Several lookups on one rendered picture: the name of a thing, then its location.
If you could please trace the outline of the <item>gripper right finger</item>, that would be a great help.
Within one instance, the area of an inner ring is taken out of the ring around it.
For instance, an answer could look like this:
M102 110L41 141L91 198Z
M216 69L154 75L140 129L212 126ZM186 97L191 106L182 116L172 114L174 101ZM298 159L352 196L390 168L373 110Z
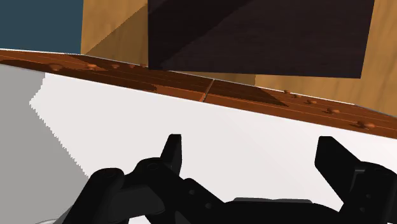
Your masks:
M397 224L397 173L355 157L331 136L318 139L314 165L342 200L342 224Z

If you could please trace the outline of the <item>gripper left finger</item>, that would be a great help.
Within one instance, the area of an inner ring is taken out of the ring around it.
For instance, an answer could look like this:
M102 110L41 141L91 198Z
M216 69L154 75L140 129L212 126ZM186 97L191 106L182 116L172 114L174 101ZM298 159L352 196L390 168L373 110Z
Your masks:
M141 160L129 174L95 171L62 224L127 224L138 216L151 224L215 224L223 201L181 178L181 165L182 138L171 134L159 157Z

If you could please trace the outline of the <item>brown wooden cabinet with knobs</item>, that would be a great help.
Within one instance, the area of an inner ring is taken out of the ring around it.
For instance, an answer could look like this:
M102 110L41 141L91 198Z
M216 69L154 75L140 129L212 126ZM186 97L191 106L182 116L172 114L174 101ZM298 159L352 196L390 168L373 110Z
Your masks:
M87 55L0 49L0 64L397 139L397 118L335 102Z

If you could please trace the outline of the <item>dark robot stand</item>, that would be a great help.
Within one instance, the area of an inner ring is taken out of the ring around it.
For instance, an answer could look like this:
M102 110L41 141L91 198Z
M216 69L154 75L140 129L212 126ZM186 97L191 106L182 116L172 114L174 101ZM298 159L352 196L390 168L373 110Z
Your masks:
M375 0L148 0L152 69L359 78Z

